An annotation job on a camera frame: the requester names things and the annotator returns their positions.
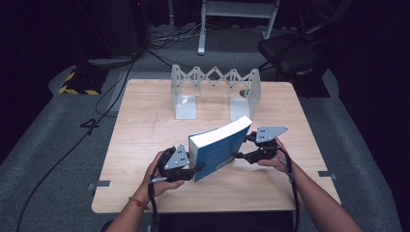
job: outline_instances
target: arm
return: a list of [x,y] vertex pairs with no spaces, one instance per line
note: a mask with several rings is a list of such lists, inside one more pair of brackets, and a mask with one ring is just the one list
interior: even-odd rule
[[[279,140],[278,145],[284,149]],[[258,164],[273,166],[278,171],[287,173],[285,165],[279,161],[278,156],[284,159],[284,153],[278,151],[274,158],[260,160]],[[362,231],[354,219],[347,214],[334,198],[311,180],[298,164],[292,161],[292,166],[294,168],[296,188],[319,231]]]
[[[139,188],[133,194],[132,198],[139,200],[142,204],[148,205],[150,199],[148,197],[148,182],[150,180],[150,175],[154,170],[155,164],[161,156],[161,152],[157,154],[151,164],[148,166],[145,172],[144,180],[142,181]],[[159,182],[154,184],[155,196],[163,194],[168,189],[177,189],[181,186],[184,181],[177,181],[173,183]],[[142,215],[144,214],[144,209],[137,206],[135,202],[129,201],[123,208],[121,213],[112,221],[109,227],[105,230],[106,232],[112,231],[137,231],[139,223],[141,222]]]

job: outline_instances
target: office chair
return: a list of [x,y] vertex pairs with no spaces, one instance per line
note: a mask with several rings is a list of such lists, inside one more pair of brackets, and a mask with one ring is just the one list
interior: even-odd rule
[[299,34],[289,32],[260,41],[257,49],[267,61],[259,71],[274,68],[277,71],[275,81],[280,77],[291,81],[293,76],[303,75],[309,78],[307,88],[311,92],[314,81],[321,79],[331,62],[334,50],[329,44],[340,24],[341,21],[325,22]]

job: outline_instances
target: book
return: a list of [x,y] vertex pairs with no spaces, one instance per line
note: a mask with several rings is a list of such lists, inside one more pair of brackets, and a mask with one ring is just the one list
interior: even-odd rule
[[193,180],[197,182],[233,161],[232,154],[238,153],[251,124],[252,120],[244,116],[223,127],[190,135],[190,166],[205,164]]

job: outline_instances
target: bracelet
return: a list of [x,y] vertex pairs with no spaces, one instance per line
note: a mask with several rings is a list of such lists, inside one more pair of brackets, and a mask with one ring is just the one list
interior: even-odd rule
[[144,210],[146,210],[146,211],[150,209],[147,205],[145,205],[144,203],[142,203],[141,201],[139,201],[139,200],[137,200],[137,199],[134,199],[134,198],[132,198],[132,197],[129,197],[129,200],[132,201],[132,202],[135,202],[135,204],[136,204],[138,207],[141,207],[142,209],[144,209]]

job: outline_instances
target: wooden tabletop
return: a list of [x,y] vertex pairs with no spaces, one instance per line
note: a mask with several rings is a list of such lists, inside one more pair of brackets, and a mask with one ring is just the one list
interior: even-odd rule
[[[187,94],[190,86],[184,87]],[[92,209],[96,213],[118,213],[141,183],[147,166],[158,151],[180,143],[188,150],[190,134],[230,123],[227,87],[202,85],[197,98],[195,120],[175,120],[170,81],[133,79],[127,89],[102,167],[101,181],[109,188],[97,188]],[[319,186],[340,202],[307,118],[291,84],[262,82],[262,97],[255,107],[252,126],[287,126],[279,136],[291,158]],[[241,152],[255,150],[244,143]],[[188,181],[176,190],[156,197],[159,213],[234,212],[294,210],[291,185],[274,168],[250,165],[235,159],[199,182]]]

